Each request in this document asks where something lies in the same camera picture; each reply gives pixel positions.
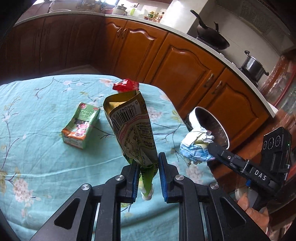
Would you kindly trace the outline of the person's right hand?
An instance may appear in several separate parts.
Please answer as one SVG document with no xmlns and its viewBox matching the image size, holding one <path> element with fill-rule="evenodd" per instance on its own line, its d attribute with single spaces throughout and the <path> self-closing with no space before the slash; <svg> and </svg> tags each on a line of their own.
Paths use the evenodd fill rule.
<svg viewBox="0 0 296 241">
<path fill-rule="evenodd" d="M 265 207 L 262 212 L 259 212 L 249 206 L 247 193 L 244 193 L 238 200 L 238 205 L 251 217 L 251 219 L 266 233 L 269 224 L 269 214 Z"/>
</svg>

